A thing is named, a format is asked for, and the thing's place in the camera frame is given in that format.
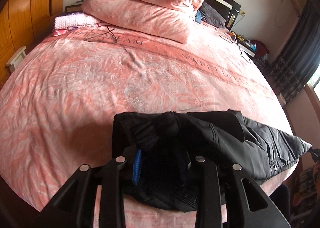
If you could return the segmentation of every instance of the maroon cloth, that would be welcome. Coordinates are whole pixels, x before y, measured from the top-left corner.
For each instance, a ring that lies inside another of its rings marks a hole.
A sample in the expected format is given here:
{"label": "maroon cloth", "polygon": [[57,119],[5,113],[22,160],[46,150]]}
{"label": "maroon cloth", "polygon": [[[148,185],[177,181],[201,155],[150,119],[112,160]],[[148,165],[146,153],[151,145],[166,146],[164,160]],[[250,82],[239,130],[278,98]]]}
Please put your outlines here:
{"label": "maroon cloth", "polygon": [[263,42],[257,40],[251,40],[250,42],[252,44],[256,44],[256,56],[263,57],[265,54],[270,54],[270,51],[267,49]]}

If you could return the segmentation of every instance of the black headboard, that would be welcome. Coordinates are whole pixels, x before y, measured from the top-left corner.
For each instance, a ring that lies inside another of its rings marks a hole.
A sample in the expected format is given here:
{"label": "black headboard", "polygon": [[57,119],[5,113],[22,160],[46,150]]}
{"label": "black headboard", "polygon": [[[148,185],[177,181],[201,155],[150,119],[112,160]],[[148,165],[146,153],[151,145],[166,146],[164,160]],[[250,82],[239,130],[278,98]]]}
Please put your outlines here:
{"label": "black headboard", "polygon": [[226,28],[231,30],[241,8],[234,0],[204,0],[207,4],[217,10],[226,20]]}

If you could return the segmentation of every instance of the window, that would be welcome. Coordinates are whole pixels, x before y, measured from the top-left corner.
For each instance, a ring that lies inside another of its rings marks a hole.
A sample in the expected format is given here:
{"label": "window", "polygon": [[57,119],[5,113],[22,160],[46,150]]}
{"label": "window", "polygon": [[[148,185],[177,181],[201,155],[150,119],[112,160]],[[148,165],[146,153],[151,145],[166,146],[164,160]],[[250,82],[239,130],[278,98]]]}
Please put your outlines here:
{"label": "window", "polygon": [[316,72],[308,81],[308,84],[313,87],[316,95],[320,98],[320,66],[317,68]]}

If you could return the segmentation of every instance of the black jacket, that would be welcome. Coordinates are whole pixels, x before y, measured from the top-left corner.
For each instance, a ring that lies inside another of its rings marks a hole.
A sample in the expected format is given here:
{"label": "black jacket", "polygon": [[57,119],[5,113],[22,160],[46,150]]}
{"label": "black jacket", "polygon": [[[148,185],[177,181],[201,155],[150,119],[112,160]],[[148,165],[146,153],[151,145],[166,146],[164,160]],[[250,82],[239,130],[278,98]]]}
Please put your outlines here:
{"label": "black jacket", "polygon": [[153,207],[184,212],[197,206],[198,186],[189,182],[193,173],[188,167],[195,156],[208,157],[220,167],[238,163],[262,184],[311,148],[299,137],[231,110],[116,115],[113,157],[133,144],[142,151],[142,171],[138,185],[126,187],[125,193]]}

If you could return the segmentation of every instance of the wooden wardrobe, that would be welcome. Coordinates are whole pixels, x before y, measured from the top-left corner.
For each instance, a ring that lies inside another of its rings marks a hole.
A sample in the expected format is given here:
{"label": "wooden wardrobe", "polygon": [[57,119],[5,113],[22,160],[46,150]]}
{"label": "wooden wardrobe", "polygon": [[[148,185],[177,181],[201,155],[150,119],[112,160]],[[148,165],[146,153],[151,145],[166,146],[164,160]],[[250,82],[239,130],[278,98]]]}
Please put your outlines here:
{"label": "wooden wardrobe", "polygon": [[5,66],[22,46],[27,52],[53,29],[63,0],[8,0],[0,13],[0,89],[10,76]]}

